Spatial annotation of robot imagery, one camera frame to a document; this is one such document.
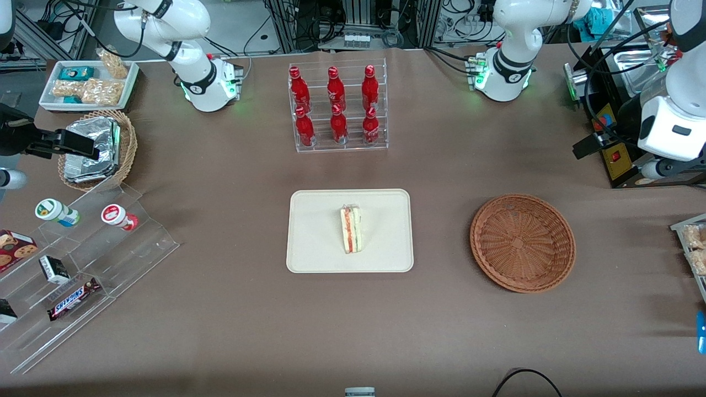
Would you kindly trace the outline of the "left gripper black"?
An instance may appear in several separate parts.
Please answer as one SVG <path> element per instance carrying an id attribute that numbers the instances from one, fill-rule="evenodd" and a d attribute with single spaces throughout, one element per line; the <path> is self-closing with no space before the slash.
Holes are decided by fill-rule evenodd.
<path id="1" fill-rule="evenodd" d="M 618 134 L 593 132 L 572 146 L 577 160 L 631 138 L 638 148 L 668 148 L 672 136 L 672 111 L 666 82 L 650 82 L 624 103 L 616 116 Z"/>

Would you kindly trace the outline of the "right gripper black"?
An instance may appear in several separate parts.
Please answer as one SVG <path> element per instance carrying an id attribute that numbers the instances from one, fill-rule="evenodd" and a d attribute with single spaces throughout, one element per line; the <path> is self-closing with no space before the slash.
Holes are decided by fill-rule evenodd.
<path id="1" fill-rule="evenodd" d="M 78 155 L 99 160 L 95 141 L 69 130 L 35 131 L 34 119 L 8 105 L 1 104 L 1 156 Z"/>

